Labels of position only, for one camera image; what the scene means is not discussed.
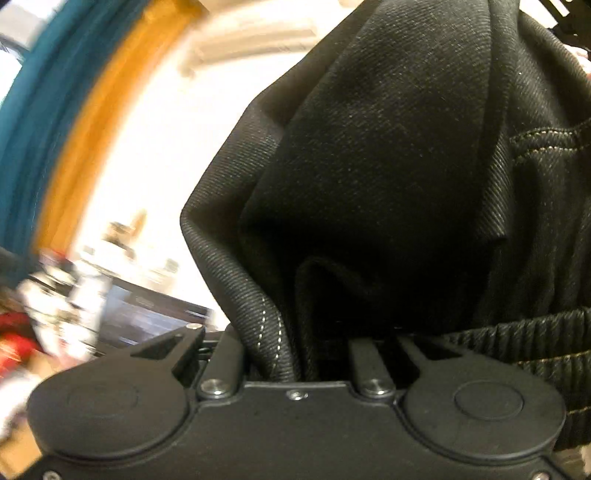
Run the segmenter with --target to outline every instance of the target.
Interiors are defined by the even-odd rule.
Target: black jacket
[[[181,227],[265,377],[446,335],[552,380],[560,446],[591,441],[591,82],[517,0],[366,0],[253,100]]]

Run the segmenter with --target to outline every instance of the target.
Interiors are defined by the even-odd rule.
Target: white stitching
[[[279,327],[279,331],[278,331],[279,338],[277,339],[277,352],[275,353],[275,360],[273,361],[273,368],[271,370],[271,373],[275,372],[275,367],[277,367],[277,361],[279,360],[279,354],[281,353],[281,335],[282,335],[281,315],[277,316],[277,325]]]
[[[578,408],[577,410],[570,410],[566,414],[567,415],[575,415],[577,413],[585,413],[586,411],[589,411],[589,410],[591,410],[591,406]]]
[[[256,351],[258,352],[261,349],[261,340],[262,340],[262,332],[265,329],[265,322],[267,321],[267,319],[265,318],[265,315],[267,314],[267,311],[265,310],[265,297],[263,296],[262,298],[262,320],[261,320],[261,331],[259,332],[259,341],[256,344]]]
[[[521,362],[515,362],[514,365],[527,365],[527,364],[533,364],[533,363],[544,364],[547,362],[556,362],[558,360],[566,360],[567,358],[578,358],[580,356],[587,356],[590,353],[591,353],[591,349],[585,350],[584,352],[579,352],[579,353],[570,353],[568,355],[552,356],[550,358],[540,358],[539,360],[523,360]]]
[[[511,138],[511,141],[513,143],[515,143],[520,140],[525,140],[526,138],[539,137],[540,135],[545,135],[545,134],[558,134],[558,135],[565,135],[567,137],[572,137],[573,135],[579,134],[583,130],[588,128],[590,123],[591,123],[591,118],[588,118],[582,124],[580,124],[578,127],[575,127],[573,129],[563,129],[563,130],[548,129],[548,130],[542,130],[540,132],[521,134],[521,135],[518,135],[517,137]]]
[[[546,150],[562,150],[562,151],[572,151],[572,152],[575,152],[575,151],[580,151],[580,150],[582,150],[584,148],[587,148],[589,146],[591,146],[591,143],[587,143],[585,145],[580,145],[578,147],[571,147],[571,148],[567,148],[567,147],[553,147],[552,145],[549,146],[549,147],[536,148],[535,150],[528,150],[527,152],[521,154],[519,157],[517,157],[515,159],[515,161],[517,162],[517,161],[521,160],[522,158],[525,158],[527,155],[531,155],[532,153],[544,152]]]

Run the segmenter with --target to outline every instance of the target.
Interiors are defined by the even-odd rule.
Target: teal curtain
[[[5,98],[0,108],[0,247],[17,257],[30,255],[46,187],[86,96],[147,3],[69,0],[41,33]],[[25,274],[10,270],[4,274],[11,284]]]

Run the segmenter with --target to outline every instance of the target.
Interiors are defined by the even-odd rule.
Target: black plastic device
[[[348,350],[348,381],[251,381],[232,327],[192,325],[55,375],[20,479],[567,480],[542,380],[437,339],[398,338],[393,363],[371,339]],[[417,375],[397,386],[392,365]]]

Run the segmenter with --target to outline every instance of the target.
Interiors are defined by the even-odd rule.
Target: red object
[[[16,333],[21,337],[31,339],[37,345],[38,350],[42,350],[33,330],[33,321],[23,312],[9,312],[0,314],[0,339],[8,334]]]
[[[18,330],[30,324],[29,315],[23,312],[10,312],[0,314],[0,332]]]
[[[0,378],[29,360],[36,346],[33,340],[16,333],[4,334],[0,339]]]

